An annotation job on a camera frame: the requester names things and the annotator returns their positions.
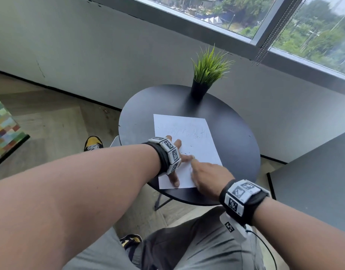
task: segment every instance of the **wooden floor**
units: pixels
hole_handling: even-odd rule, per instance
[[[1,74],[0,100],[31,136],[0,165],[0,179],[80,153],[90,135],[98,135],[105,146],[118,135],[120,112]],[[262,158],[257,183],[269,189],[266,173],[281,166]],[[199,217],[211,208],[171,201],[155,212],[157,196],[157,191],[144,186],[130,209],[115,224],[117,234],[139,233],[144,238],[157,229]],[[274,269],[270,254],[265,247],[262,249],[266,268]],[[279,269],[288,269],[281,258],[277,261]]]

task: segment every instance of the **hand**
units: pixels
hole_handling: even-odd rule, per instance
[[[172,137],[170,135],[167,135],[166,138],[168,138],[171,142],[172,142]],[[177,139],[174,143],[174,145],[178,148],[178,150],[180,149],[181,147],[181,140],[180,139]],[[188,162],[188,161],[191,161],[194,156],[193,155],[185,155],[185,154],[181,154],[180,153],[180,150],[179,150],[179,156],[181,158],[181,163],[184,163],[184,162]],[[179,178],[176,174],[175,171],[171,172],[169,175],[169,180],[170,182],[173,184],[173,186],[175,187],[179,187],[180,186],[180,181],[179,181]]]
[[[193,172],[191,178],[203,195],[218,201],[223,188],[235,179],[227,168],[217,164],[200,163],[196,159],[191,161]]]

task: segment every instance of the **glass pane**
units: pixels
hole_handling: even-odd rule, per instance
[[[153,0],[202,21],[252,38],[274,0]]]
[[[274,47],[345,74],[345,0],[304,0]]]

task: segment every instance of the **pixelated pattern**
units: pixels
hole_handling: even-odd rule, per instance
[[[26,134],[0,102],[0,158],[24,136]]]

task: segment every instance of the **table leg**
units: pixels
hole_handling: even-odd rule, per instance
[[[159,197],[157,197],[157,200],[155,202],[154,211],[157,211],[159,208],[163,207],[164,205],[166,205],[167,203],[169,203],[172,200],[171,198],[169,198],[167,201],[165,201],[161,205],[159,205],[160,204],[160,198],[161,198],[161,193],[159,193]]]

